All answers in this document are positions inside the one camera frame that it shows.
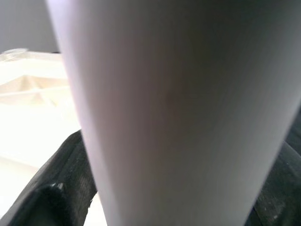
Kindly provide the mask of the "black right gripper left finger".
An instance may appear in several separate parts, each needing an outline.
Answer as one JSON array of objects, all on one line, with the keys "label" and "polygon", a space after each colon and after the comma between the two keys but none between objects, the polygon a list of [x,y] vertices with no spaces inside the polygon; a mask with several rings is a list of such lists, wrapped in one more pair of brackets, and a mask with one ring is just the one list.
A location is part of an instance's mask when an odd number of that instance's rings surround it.
[{"label": "black right gripper left finger", "polygon": [[38,170],[0,220],[2,226],[82,226],[97,192],[81,131]]}]

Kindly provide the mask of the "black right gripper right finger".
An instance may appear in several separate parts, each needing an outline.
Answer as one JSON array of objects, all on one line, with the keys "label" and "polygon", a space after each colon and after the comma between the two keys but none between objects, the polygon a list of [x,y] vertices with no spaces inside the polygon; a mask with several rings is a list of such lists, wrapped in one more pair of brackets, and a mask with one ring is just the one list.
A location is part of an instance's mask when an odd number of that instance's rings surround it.
[{"label": "black right gripper right finger", "polygon": [[301,156],[286,142],[245,222],[246,226],[301,224]]}]

